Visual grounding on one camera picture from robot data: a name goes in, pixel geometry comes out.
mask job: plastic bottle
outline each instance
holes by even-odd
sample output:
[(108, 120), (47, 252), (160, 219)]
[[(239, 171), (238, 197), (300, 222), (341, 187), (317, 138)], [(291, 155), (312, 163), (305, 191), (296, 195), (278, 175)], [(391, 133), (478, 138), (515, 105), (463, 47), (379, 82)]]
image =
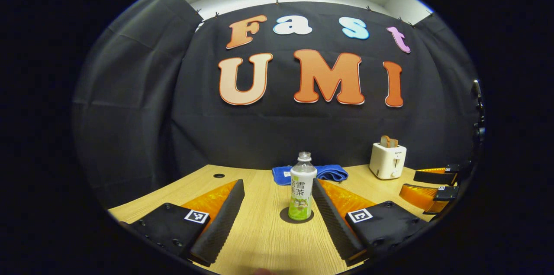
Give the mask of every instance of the plastic bottle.
[(300, 152), (298, 163), (290, 170), (292, 194), (289, 205), (289, 218), (306, 220), (311, 216), (311, 192), (316, 168), (310, 163), (311, 153)]

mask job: blue towel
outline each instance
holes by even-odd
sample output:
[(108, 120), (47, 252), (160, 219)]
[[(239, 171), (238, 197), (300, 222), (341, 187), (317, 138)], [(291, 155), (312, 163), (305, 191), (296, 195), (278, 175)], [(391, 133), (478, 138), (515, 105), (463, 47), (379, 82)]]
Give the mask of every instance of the blue towel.
[[(314, 166), (317, 178), (342, 182), (348, 178), (348, 172), (339, 165)], [(290, 185), (290, 170), (292, 166), (273, 168), (273, 180), (279, 185)]]

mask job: wooden table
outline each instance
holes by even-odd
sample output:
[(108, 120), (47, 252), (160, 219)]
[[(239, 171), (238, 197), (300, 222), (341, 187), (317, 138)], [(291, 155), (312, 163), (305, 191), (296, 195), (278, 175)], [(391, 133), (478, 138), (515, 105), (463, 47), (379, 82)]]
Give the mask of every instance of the wooden table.
[[(433, 217), (423, 215), (423, 210), (398, 196), (404, 183), (439, 186), (414, 181), (414, 170), (404, 167), (400, 178), (380, 180), (368, 165), (344, 169), (348, 171), (348, 180), (333, 184), (377, 204), (391, 200), (426, 221)], [(214, 174), (225, 177), (214, 178)], [(209, 268), (200, 267), (222, 275), (249, 275), (259, 267), (277, 275), (334, 275), (357, 266), (347, 267), (340, 259), (315, 202), (312, 207), (315, 216), (309, 222), (291, 224), (279, 217), (288, 206), (290, 186), (275, 184), (271, 170), (207, 165), (109, 212), (117, 220), (133, 223), (165, 202), (181, 205), (239, 178), (244, 181), (245, 193), (241, 210), (216, 262)]]

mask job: orange letter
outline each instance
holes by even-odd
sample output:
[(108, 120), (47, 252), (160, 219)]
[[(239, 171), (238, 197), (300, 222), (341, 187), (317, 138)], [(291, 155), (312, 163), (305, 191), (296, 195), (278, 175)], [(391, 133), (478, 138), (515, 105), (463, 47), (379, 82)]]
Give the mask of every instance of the orange letter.
[(248, 36), (248, 32), (255, 34), (260, 29), (258, 22), (267, 21), (265, 15), (258, 15), (253, 18), (241, 20), (240, 22), (229, 25), (231, 31), (231, 41), (227, 44), (227, 49), (236, 48), (252, 41), (252, 37)]
[(388, 76), (388, 95), (384, 99), (384, 103), (388, 107), (402, 107), (404, 101), (400, 96), (400, 73), (402, 67), (395, 62), (384, 61), (383, 67), (387, 70)]
[(360, 75), (358, 67), (362, 58), (351, 53), (341, 53), (333, 69), (325, 62), (321, 54), (315, 50), (297, 50), (294, 57), (300, 60), (300, 90), (294, 95), (294, 100), (300, 103), (315, 103), (319, 95), (313, 90), (313, 81), (317, 82), (325, 101), (330, 102), (338, 84), (341, 91), (337, 100), (343, 104), (360, 105), (364, 96), (360, 91)]
[(228, 58), (219, 62), (221, 76), (219, 78), (219, 95), (231, 105), (248, 105), (261, 99), (267, 83), (267, 62), (273, 59), (270, 53), (252, 55), (249, 59), (254, 64), (254, 80), (248, 91), (237, 89), (237, 72), (242, 58)]

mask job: bottle cap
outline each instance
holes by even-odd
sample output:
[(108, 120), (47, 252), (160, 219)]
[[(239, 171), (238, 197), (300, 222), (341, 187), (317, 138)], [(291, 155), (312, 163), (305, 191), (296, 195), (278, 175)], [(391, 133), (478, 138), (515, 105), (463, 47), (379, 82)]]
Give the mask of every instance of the bottle cap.
[(298, 161), (311, 161), (311, 153), (310, 152), (299, 152), (298, 153)]

